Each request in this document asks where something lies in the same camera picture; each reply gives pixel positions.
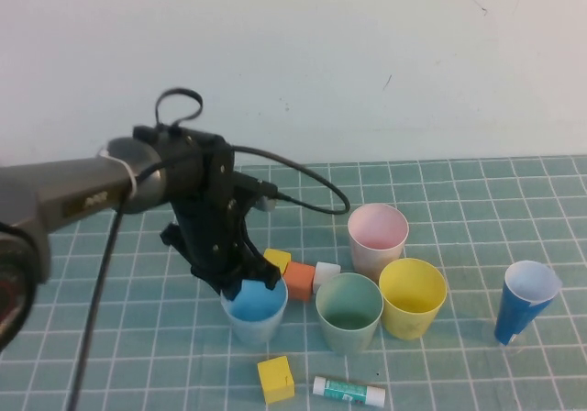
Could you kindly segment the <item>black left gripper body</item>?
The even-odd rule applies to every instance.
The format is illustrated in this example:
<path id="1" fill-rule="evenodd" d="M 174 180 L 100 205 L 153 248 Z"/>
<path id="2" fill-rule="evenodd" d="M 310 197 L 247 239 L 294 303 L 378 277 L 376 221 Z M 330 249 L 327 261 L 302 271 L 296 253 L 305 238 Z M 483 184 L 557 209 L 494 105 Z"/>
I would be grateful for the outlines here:
<path id="1" fill-rule="evenodd" d="M 176 221 L 161 232 L 162 242 L 177 250 L 191 274 L 221 293 L 224 283 L 262 281 L 265 271 L 280 271 L 250 240 L 246 216 L 265 196 L 260 190 L 236 186 L 223 205 L 202 195 L 172 201 Z"/>

